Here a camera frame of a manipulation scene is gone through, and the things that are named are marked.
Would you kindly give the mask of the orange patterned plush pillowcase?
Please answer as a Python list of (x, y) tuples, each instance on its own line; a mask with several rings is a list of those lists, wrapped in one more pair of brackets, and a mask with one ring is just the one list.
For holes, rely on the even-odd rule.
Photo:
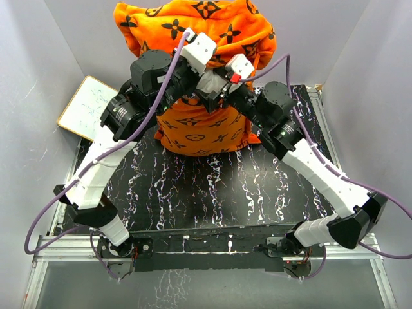
[[(217, 84), (213, 69), (234, 56), (244, 56), (256, 72), (268, 65), (276, 50), (273, 26), (251, 1), (170, 1), (158, 8), (120, 2), (113, 15), (137, 57), (149, 50), (171, 53), (184, 33), (194, 34), (194, 42), (182, 53), (191, 59), (205, 54), (199, 85), (204, 91)], [(178, 99), (157, 121), (155, 138), (179, 155), (229, 153), (260, 143), (252, 122), (233, 107), (208, 112), (194, 95)]]

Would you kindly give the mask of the white pillow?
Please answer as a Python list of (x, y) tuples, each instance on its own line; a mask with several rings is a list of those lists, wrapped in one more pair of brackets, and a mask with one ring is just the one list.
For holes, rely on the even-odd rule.
[(226, 84), (227, 81), (223, 77), (215, 73), (214, 70), (207, 69), (201, 76), (196, 86), (196, 90), (204, 93), (220, 93)]

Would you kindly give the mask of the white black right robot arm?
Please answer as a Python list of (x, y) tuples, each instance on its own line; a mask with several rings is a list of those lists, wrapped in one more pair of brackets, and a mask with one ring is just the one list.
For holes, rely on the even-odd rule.
[(336, 242), (354, 249), (376, 225), (387, 202), (382, 194), (344, 181), (342, 171), (315, 151), (291, 116), (295, 100), (289, 87), (269, 82), (259, 94), (241, 83), (207, 71), (195, 93), (211, 111), (218, 102), (231, 106), (259, 128), (263, 147), (278, 160), (294, 168), (330, 203), (334, 214), (303, 221), (290, 229), (277, 248), (300, 256), (311, 246)]

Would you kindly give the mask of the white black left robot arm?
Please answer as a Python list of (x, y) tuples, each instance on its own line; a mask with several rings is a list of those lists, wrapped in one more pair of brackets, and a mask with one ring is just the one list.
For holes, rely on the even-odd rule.
[(130, 66), (130, 79), (103, 111), (81, 165), (67, 184), (54, 188), (59, 201), (74, 211), (74, 222), (98, 229), (117, 256), (131, 253), (133, 238), (104, 194), (106, 185), (156, 118), (194, 92), (212, 55), (211, 48), (185, 46), (173, 54), (149, 50), (139, 56)]

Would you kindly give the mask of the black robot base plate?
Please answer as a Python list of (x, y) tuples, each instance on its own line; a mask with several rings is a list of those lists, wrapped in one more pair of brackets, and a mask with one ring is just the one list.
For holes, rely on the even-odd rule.
[(112, 263), (126, 261), (135, 272), (156, 270), (257, 269), (282, 272), (287, 261), (304, 264), (322, 258), (324, 249), (314, 245), (298, 253), (290, 247), (286, 233), (291, 225), (265, 224), (232, 227), (143, 230), (131, 232), (131, 240), (118, 253), (104, 236), (97, 250)]

